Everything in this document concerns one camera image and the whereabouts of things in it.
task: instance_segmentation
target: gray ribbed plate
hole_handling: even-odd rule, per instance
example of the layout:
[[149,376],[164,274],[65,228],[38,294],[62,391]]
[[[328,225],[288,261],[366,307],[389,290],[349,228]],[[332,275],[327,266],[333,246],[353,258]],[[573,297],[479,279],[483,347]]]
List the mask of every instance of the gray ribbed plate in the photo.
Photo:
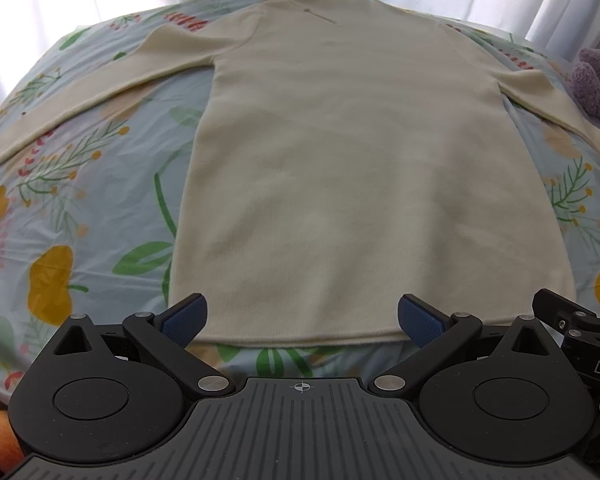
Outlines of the gray ribbed plate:
[[138,458],[75,467],[33,457],[10,478],[596,480],[570,457],[505,468],[456,455],[406,402],[372,396],[354,379],[249,379],[233,396],[201,400],[171,440]]

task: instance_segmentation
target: blue gripper pad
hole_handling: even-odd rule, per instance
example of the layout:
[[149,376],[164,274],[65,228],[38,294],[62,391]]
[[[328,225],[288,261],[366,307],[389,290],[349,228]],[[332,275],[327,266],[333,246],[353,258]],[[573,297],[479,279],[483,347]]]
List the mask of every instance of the blue gripper pad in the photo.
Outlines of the blue gripper pad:
[[403,296],[398,302],[398,323],[402,331],[422,348],[446,330],[443,320],[432,316],[419,304]]
[[204,296],[198,296],[182,306],[171,308],[176,312],[162,321],[160,332],[184,348],[206,324],[206,300]]

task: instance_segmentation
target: black robotic gripper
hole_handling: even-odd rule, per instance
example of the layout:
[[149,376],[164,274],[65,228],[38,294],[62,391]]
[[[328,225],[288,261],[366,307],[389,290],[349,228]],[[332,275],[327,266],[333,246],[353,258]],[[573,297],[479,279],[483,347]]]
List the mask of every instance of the black robotic gripper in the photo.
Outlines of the black robotic gripper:
[[421,349],[368,384],[239,385],[185,350],[199,294],[121,325],[73,314],[11,397],[26,459],[7,478],[599,479],[600,319],[545,289],[533,313],[486,326],[408,294],[398,322]]

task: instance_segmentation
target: bed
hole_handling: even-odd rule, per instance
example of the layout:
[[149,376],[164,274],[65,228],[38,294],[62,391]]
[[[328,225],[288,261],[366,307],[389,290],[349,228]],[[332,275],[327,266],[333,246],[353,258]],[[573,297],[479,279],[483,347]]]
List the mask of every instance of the bed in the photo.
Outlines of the bed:
[[[71,81],[132,52],[159,25],[171,22],[194,32],[260,1],[199,0],[76,30],[60,39],[7,97],[0,108],[0,132]],[[440,20],[512,70],[538,68],[569,92],[565,60],[521,38]],[[189,70],[127,91],[63,123],[1,165],[3,402],[69,314],[86,313],[107,324],[168,306],[180,199],[211,80],[211,68]],[[579,137],[503,100],[554,208],[578,301],[600,314],[600,157]],[[367,379],[415,346],[409,341],[318,348],[194,343],[189,350],[234,378]]]

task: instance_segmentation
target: orange plush toy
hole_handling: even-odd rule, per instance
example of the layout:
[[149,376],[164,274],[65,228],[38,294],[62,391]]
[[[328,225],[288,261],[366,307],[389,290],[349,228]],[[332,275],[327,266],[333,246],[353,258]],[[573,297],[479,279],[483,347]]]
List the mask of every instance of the orange plush toy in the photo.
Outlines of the orange plush toy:
[[16,438],[6,410],[0,410],[0,471],[6,473],[16,467],[24,455]]

